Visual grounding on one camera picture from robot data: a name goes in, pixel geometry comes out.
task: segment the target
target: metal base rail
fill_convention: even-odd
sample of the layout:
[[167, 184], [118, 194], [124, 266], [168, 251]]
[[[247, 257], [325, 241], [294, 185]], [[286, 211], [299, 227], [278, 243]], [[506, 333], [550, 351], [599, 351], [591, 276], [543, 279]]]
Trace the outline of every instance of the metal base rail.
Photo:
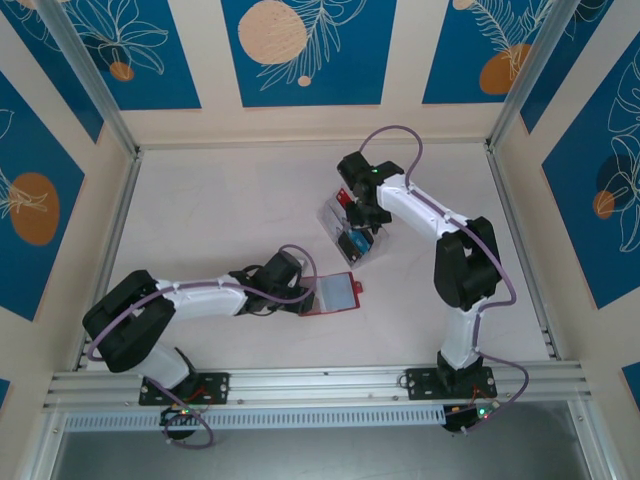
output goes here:
[[[498, 400], [504, 402], [520, 388], [523, 376], [510, 367], [488, 365], [493, 368]], [[523, 362], [522, 365], [531, 376], [522, 401], [588, 400], [591, 397], [577, 361]], [[468, 401], [410, 401], [407, 390], [400, 386], [407, 368], [228, 370], [231, 380], [227, 405], [212, 408], [365, 407], [409, 403], [452, 405]], [[158, 410], [159, 407], [138, 405], [141, 384], [141, 378], [129, 374], [88, 371], [56, 373], [45, 399], [44, 411]]]

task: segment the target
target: white robotic arm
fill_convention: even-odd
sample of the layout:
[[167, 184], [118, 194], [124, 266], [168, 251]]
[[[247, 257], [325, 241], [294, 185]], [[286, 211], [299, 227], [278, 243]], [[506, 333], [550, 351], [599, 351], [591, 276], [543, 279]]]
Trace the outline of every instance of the white robotic arm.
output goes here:
[[[440, 207], [441, 210], [446, 211], [448, 217], [443, 218], [437, 211], [413, 195], [412, 191], [419, 193]], [[376, 196], [381, 208], [404, 220], [434, 244], [445, 233], [459, 231], [459, 228], [451, 223], [451, 218], [455, 218], [462, 224], [466, 224], [469, 220], [448, 210], [413, 183], [407, 188], [404, 174], [396, 174], [387, 178], [382, 185], [377, 187]], [[478, 300], [469, 310], [448, 308], [447, 335], [442, 345], [441, 354], [455, 370], [466, 368], [478, 359], [478, 354], [473, 349], [473, 328], [478, 309], [486, 301], [487, 298]]]
[[338, 165], [356, 201], [346, 207], [354, 228], [374, 232], [392, 215], [404, 220], [436, 244], [434, 283], [448, 305], [447, 334], [438, 356], [438, 376], [447, 387], [459, 378], [477, 375], [482, 359], [474, 348], [474, 329], [482, 305], [495, 293], [501, 277], [482, 249], [461, 230], [464, 225], [482, 239], [498, 258], [490, 222], [451, 211], [413, 183], [392, 162], [373, 167], [360, 152]]
[[[131, 371], [174, 389], [194, 376], [195, 369], [182, 352], [158, 342], [169, 323], [264, 309], [306, 313], [314, 295], [299, 285], [302, 268], [281, 249], [264, 266], [200, 282], [155, 280], [146, 270], [137, 270], [85, 315], [83, 325], [109, 370]], [[140, 301], [144, 305], [136, 309]]]

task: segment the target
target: aluminum frame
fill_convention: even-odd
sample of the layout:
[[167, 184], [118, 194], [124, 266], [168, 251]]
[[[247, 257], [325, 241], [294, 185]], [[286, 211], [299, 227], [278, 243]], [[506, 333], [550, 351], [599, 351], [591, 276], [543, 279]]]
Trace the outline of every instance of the aluminum frame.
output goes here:
[[[119, 143], [126, 151], [138, 152], [130, 131], [122, 120], [117, 105], [79, 38], [72, 31], [68, 18], [55, 0], [36, 0], [38, 11], [54, 39], [60, 45], [74, 72], [89, 92], [92, 100], [114, 131]], [[521, 236], [521, 225], [514, 212], [508, 185], [505, 185], [497, 158], [499, 145], [533, 84], [538, 78], [555, 44], [562, 35], [564, 24], [573, 14], [579, 0], [558, 2], [548, 21], [542, 27], [536, 48], [531, 52], [518, 76], [512, 91], [507, 96], [502, 112], [487, 140], [487, 157], [494, 181], [500, 195], [509, 227], [514, 237], [521, 265], [529, 286], [534, 308], [541, 320], [543, 332], [549, 335], [549, 344], [558, 358], [563, 358], [565, 349], [556, 334], [553, 320], [547, 314], [542, 294], [538, 288], [535, 272], [526, 253]], [[112, 233], [105, 252], [105, 259], [98, 278], [94, 300], [104, 295], [113, 268], [118, 244], [124, 228], [128, 208], [135, 190], [141, 158], [136, 158], [123, 189], [120, 205], [114, 218]], [[597, 412], [590, 401], [591, 394], [579, 362], [553, 361], [524, 362], [531, 373], [531, 384], [522, 401], [565, 400], [571, 409], [580, 443], [593, 478], [624, 478], [615, 458], [615, 450], [603, 433]], [[499, 399], [507, 400], [521, 385], [519, 372], [502, 365], [492, 365]], [[281, 369], [281, 370], [232, 370], [229, 404], [216, 407], [231, 409], [320, 409], [326, 407], [372, 406], [394, 410], [407, 405], [444, 405], [455, 401], [410, 402], [406, 389], [399, 386], [399, 377], [405, 367], [375, 368], [329, 368], [329, 369]], [[113, 375], [108, 372], [60, 372], [53, 376], [46, 397], [41, 419], [41, 436], [33, 448], [34, 455], [23, 468], [21, 478], [50, 478], [55, 458], [60, 448], [64, 427], [71, 415], [77, 412], [101, 413], [148, 413], [157, 407], [137, 405], [141, 380], [134, 375]]]
[[[521, 226], [510, 201], [511, 195], [505, 184], [500, 168], [499, 156], [487, 146], [487, 159], [494, 181], [505, 210], [505, 215], [514, 237], [516, 249], [521, 259], [527, 284], [531, 291], [536, 312], [541, 320], [543, 334], [548, 335], [551, 346], [551, 357], [563, 358], [563, 348], [555, 334], [552, 318], [547, 314], [546, 304], [537, 286], [537, 278], [526, 254], [525, 242], [521, 235]], [[125, 188], [122, 192], [120, 208], [114, 219], [114, 229], [109, 242], [105, 262], [98, 280], [96, 295], [104, 294], [117, 245], [128, 213], [129, 205], [135, 190], [136, 179], [141, 167], [142, 157], [136, 159], [131, 168]], [[616, 473], [620, 471], [615, 462], [612, 446], [607, 443], [604, 430], [595, 428], [598, 422], [594, 417], [591, 393], [580, 363], [577, 361], [549, 360], [543, 362], [524, 362], [523, 365], [531, 373], [531, 384], [521, 401], [567, 401], [573, 412], [576, 431], [593, 478], [624, 478]], [[519, 372], [500, 364], [494, 368], [499, 400], [506, 401], [521, 385]], [[269, 370], [231, 370], [232, 382], [229, 391], [229, 403], [224, 407], [216, 407], [220, 411], [262, 410], [290, 411], [290, 409], [326, 409], [355, 407], [365, 410], [371, 407], [397, 411], [408, 405], [447, 405], [464, 402], [451, 401], [409, 401], [408, 393], [399, 386], [398, 379], [406, 368], [411, 366], [362, 367], [362, 368], [307, 368], [307, 369], [269, 369]], [[135, 375], [114, 375], [109, 372], [59, 372], [54, 374], [50, 391], [46, 397], [44, 414], [60, 418], [64, 424], [74, 414], [94, 412], [100, 414], [125, 416], [148, 415], [150, 411], [158, 411], [158, 407], [141, 407], [137, 404], [141, 380]], [[585, 432], [589, 425], [589, 434]], [[52, 461], [55, 455], [51, 452], [46, 458]]]

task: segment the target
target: cream wall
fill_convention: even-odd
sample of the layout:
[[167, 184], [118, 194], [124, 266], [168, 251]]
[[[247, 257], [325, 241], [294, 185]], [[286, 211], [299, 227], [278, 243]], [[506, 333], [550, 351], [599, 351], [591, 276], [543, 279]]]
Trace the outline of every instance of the cream wall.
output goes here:
[[0, 478], [17, 475], [51, 374], [68, 369], [92, 297], [129, 160], [108, 129], [95, 145], [0, 14], [0, 71], [85, 174], [35, 321], [0, 307], [0, 378], [11, 390], [0, 414]]
[[638, 34], [638, 18], [637, 0], [615, 0], [531, 136], [517, 121], [498, 152], [564, 353], [581, 360], [629, 478], [640, 476], [640, 412], [621, 368], [640, 361], [640, 289], [596, 309], [541, 165]]
[[422, 105], [449, 1], [397, 0], [381, 106], [244, 109], [220, 0], [190, 0], [188, 8], [169, 0], [202, 110], [123, 117], [141, 145], [360, 139], [391, 123], [411, 125], [424, 137], [484, 139], [502, 104]]

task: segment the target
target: white floor panel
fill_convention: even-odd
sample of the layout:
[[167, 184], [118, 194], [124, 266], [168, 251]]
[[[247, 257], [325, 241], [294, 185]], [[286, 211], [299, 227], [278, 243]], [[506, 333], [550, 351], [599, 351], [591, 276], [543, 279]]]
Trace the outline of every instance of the white floor panel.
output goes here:
[[[152, 150], [145, 153], [111, 286], [132, 270], [196, 280], [265, 263], [284, 243], [308, 249], [321, 275], [348, 270], [316, 213], [340, 186], [336, 171], [357, 144]], [[405, 169], [414, 145], [375, 145], [371, 163]], [[548, 358], [489, 166], [479, 144], [428, 144], [413, 180], [446, 206], [493, 222], [519, 301], [485, 316], [480, 346], [513, 360]], [[432, 363], [445, 333], [433, 286], [435, 245], [401, 221], [387, 253], [356, 269], [361, 308], [299, 318], [278, 312], [169, 325], [162, 341], [197, 368], [277, 368]], [[498, 298], [506, 298], [501, 284]], [[89, 368], [103, 364], [90, 363]]]

